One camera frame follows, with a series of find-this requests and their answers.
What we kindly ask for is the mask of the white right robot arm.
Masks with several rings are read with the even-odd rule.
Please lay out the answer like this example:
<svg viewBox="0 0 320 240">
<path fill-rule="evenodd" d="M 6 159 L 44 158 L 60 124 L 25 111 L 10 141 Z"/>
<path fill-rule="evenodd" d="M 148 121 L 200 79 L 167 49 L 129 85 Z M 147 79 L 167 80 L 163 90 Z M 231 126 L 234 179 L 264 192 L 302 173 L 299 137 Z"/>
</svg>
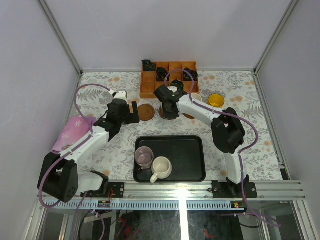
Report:
<svg viewBox="0 0 320 240">
<path fill-rule="evenodd" d="M 195 99 L 182 89 L 170 90 L 162 84 L 154 91 L 162 103 L 162 114 L 168 120 L 186 114 L 211 127 L 215 147 L 224 154 L 227 167 L 228 192 L 233 197 L 240 197 L 246 191 L 242 182 L 241 164 L 236 157 L 236 150 L 244 143 L 245 130 L 232 108 L 224 111 Z"/>
</svg>

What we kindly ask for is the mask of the yellow black mug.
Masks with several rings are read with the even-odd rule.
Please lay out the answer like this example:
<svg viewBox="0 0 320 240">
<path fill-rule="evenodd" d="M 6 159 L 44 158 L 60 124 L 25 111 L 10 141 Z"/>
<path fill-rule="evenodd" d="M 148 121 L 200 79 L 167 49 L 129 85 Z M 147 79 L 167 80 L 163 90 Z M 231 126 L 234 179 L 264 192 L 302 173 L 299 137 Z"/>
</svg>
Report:
<svg viewBox="0 0 320 240">
<path fill-rule="evenodd" d="M 225 99 L 222 95 L 215 93 L 208 97 L 207 103 L 212 107 L 222 108 L 225 104 Z"/>
</svg>

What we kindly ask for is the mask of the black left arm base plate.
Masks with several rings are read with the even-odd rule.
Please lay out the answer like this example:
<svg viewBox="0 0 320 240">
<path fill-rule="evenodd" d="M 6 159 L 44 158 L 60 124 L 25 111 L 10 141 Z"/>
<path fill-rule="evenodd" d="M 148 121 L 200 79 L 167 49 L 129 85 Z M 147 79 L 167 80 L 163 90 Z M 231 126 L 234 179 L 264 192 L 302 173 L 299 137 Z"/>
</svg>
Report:
<svg viewBox="0 0 320 240">
<path fill-rule="evenodd" d="M 91 190 L 87 193 L 87 198 L 123 198 L 125 192 L 124 182 L 106 182 L 98 190 Z"/>
</svg>

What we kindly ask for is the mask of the pink ceramic mug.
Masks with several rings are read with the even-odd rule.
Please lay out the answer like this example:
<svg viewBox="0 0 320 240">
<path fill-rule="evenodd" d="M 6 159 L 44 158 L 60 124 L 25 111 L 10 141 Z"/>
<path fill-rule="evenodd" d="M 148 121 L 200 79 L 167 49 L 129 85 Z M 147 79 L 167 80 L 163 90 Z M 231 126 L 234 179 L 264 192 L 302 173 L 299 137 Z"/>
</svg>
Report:
<svg viewBox="0 0 320 240">
<path fill-rule="evenodd" d="M 198 93 L 191 94 L 192 102 L 200 103 L 202 102 L 202 97 Z"/>
</svg>

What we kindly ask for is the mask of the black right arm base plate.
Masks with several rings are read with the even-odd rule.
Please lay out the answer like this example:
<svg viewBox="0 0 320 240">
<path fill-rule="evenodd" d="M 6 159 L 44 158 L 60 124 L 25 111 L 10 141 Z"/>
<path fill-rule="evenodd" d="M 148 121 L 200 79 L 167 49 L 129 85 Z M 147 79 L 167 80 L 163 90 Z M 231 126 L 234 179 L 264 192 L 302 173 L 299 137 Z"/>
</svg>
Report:
<svg viewBox="0 0 320 240">
<path fill-rule="evenodd" d="M 212 194 L 215 199 L 235 199 L 243 198 L 242 183 L 234 184 L 229 181 L 212 181 Z M 256 199 L 258 197 L 257 188 L 254 182 L 245 182 L 243 184 L 244 195 L 247 199 Z"/>
</svg>

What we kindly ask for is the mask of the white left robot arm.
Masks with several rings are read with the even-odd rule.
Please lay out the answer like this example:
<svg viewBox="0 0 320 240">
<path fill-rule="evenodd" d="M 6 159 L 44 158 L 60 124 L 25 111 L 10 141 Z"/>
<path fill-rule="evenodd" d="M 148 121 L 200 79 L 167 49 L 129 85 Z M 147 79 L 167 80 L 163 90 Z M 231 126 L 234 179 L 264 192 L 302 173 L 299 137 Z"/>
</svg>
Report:
<svg viewBox="0 0 320 240">
<path fill-rule="evenodd" d="M 67 203 L 74 196 L 105 197 L 110 191 L 109 178 L 92 170 L 80 173 L 80 165 L 100 147 L 110 142 L 122 126 L 139 123 L 137 102 L 128 105 L 123 99 L 113 99 L 107 111 L 78 142 L 60 153 L 48 153 L 42 164 L 38 191 Z"/>
</svg>

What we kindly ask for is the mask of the cream speckled mug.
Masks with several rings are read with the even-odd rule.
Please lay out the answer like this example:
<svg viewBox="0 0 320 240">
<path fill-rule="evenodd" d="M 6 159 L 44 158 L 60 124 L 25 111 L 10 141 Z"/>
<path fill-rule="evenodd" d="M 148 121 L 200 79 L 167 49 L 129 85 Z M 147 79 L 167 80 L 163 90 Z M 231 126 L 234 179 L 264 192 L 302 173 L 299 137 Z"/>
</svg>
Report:
<svg viewBox="0 0 320 240">
<path fill-rule="evenodd" d="M 172 173 L 173 167 L 171 161 L 164 157 L 157 157 L 151 166 L 152 176 L 150 183 L 154 184 L 158 179 L 163 180 L 168 178 Z"/>
</svg>

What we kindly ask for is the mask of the purple glass mug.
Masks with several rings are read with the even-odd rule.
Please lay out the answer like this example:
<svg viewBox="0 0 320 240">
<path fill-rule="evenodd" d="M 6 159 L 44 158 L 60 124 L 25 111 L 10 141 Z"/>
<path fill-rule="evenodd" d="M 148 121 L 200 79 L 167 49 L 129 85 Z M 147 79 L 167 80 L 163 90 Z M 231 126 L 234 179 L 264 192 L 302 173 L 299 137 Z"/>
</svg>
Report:
<svg viewBox="0 0 320 240">
<path fill-rule="evenodd" d="M 142 170 L 147 170 L 152 166 L 154 153 L 149 147 L 142 146 L 135 151 L 134 159 Z"/>
</svg>

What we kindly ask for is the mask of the brown wooden coaster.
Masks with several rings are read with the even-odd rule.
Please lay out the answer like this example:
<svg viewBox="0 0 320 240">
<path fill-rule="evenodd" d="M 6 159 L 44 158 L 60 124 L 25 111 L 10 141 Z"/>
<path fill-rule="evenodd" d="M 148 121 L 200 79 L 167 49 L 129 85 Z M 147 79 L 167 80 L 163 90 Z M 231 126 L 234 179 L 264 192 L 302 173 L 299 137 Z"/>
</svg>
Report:
<svg viewBox="0 0 320 240">
<path fill-rule="evenodd" d="M 155 116 L 155 109 L 150 104 L 142 104 L 137 110 L 140 121 L 149 121 Z"/>
<path fill-rule="evenodd" d="M 174 113 L 172 113 L 168 110 L 163 110 L 162 107 L 159 108 L 158 112 L 159 112 L 160 117 L 165 120 L 174 120 L 176 118 Z"/>
<path fill-rule="evenodd" d="M 191 116 L 191 115 L 188 115 L 188 114 L 183 114 L 186 118 L 188 118 L 188 119 L 195 119 L 193 116 Z"/>
</svg>

